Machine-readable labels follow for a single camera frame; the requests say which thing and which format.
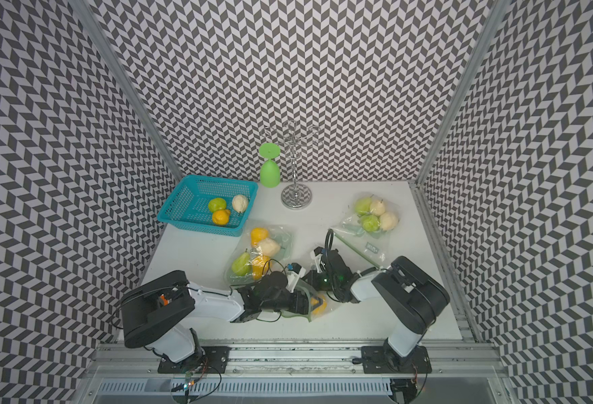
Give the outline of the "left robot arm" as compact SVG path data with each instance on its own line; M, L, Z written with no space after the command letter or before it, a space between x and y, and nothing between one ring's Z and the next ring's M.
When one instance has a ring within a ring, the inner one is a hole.
M127 348L149 348L177 364L202 355L197 332L182 324L187 318L247 323L264 311L309 316L316 304L312 293L288 289L281 272L221 291L194 284L176 270L126 293L119 313Z

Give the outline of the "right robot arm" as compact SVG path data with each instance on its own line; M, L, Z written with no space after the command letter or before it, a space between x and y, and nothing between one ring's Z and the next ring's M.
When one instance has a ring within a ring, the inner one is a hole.
M380 298L388 305L397 323L386 346L400 358L413 353L451 302L444 286L404 256L395 258L386 269L357 273L331 247L316 247L311 258L314 268L305 275L305 281L316 291L339 303L359 304Z

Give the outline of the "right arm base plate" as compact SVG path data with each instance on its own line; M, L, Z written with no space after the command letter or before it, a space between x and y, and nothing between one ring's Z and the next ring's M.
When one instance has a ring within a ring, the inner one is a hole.
M360 364L365 374L430 374L432 366L426 347L416 346L408 356L400 356L388 344L364 346Z

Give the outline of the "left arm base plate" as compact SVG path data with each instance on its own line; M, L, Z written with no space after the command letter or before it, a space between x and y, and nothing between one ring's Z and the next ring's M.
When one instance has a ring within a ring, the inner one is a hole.
M180 362L161 359L158 366L159 374L221 373L226 370L231 348L228 346L207 346L197 348L193 355Z

